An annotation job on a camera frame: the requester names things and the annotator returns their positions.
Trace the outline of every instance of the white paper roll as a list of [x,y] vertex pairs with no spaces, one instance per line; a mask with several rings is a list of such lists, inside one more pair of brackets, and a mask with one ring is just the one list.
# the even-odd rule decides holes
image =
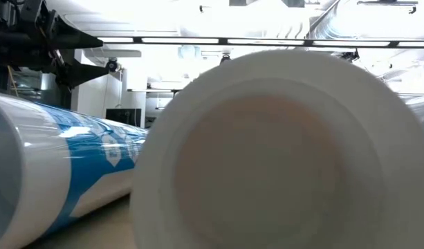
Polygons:
[[0,95],[0,249],[26,246],[128,194],[146,135]]
[[424,248],[424,128],[339,59],[270,51],[213,68],[137,163],[139,249]]

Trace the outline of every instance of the metal frame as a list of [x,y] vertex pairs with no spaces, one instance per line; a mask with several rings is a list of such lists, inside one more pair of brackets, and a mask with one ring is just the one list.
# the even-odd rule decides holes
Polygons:
[[223,37],[98,37],[104,44],[424,49],[424,40],[256,39]]

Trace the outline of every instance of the fluorescent light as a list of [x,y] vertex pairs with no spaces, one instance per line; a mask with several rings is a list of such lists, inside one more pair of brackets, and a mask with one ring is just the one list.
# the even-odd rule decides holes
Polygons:
[[173,93],[180,91],[180,89],[127,89],[128,91],[141,92],[141,93]]
[[142,38],[143,43],[218,44],[215,38]]
[[223,52],[222,51],[202,51],[201,52],[201,56],[222,56]]
[[388,46],[388,41],[314,41],[317,46]]
[[412,47],[423,47],[424,41],[402,41],[398,46],[412,46]]
[[320,52],[355,52],[355,48],[308,48],[309,51],[320,51]]
[[99,37],[98,39],[103,42],[133,42],[133,38],[131,37]]
[[260,44],[260,45],[302,45],[304,41],[274,40],[274,39],[229,39],[229,44]]

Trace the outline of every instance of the white wall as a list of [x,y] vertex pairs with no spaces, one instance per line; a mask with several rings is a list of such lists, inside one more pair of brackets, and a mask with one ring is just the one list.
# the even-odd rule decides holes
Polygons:
[[[93,65],[82,50],[75,51],[75,58],[83,64]],[[113,76],[98,77],[73,89],[71,108],[90,116],[105,118],[106,109],[120,106],[121,90],[122,82]]]
[[122,74],[121,108],[141,109],[141,127],[145,126],[146,93],[129,92],[127,89],[146,89],[147,71],[141,58],[118,58],[125,68]]
[[145,115],[147,117],[157,118],[163,112],[162,109],[158,108],[164,108],[166,105],[168,105],[169,102],[172,101],[173,94],[151,93],[149,95],[151,95],[151,97],[147,98]]

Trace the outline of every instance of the white ceiling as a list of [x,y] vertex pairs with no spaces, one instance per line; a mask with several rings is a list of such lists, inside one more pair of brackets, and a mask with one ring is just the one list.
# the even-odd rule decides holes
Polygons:
[[[340,0],[337,8],[312,35],[322,39],[424,39],[424,0],[417,1],[417,11],[410,15],[408,8],[358,6],[357,0]],[[48,6],[58,10],[65,21],[98,37],[303,38],[309,32],[311,22],[334,0],[320,2],[319,6],[288,8],[281,0],[257,0],[244,7],[229,6],[229,0],[47,0]],[[203,13],[199,11],[200,5],[205,6]],[[238,57],[265,48],[202,46],[201,52],[208,56],[181,62],[179,46],[130,44],[104,47],[104,50],[113,49],[139,50],[142,59],[147,61],[146,70],[150,77],[181,81],[186,73],[195,77],[218,65],[222,52],[231,52],[232,57]],[[391,72],[398,72],[394,76],[398,80],[399,75],[408,74],[404,68],[424,64],[424,50],[362,49],[360,55],[363,66],[371,73],[391,75]]]
[[47,2],[65,21],[95,36],[296,38],[304,37],[309,18],[321,13],[315,8],[288,8],[281,0],[258,0],[244,7],[229,6],[229,0]]

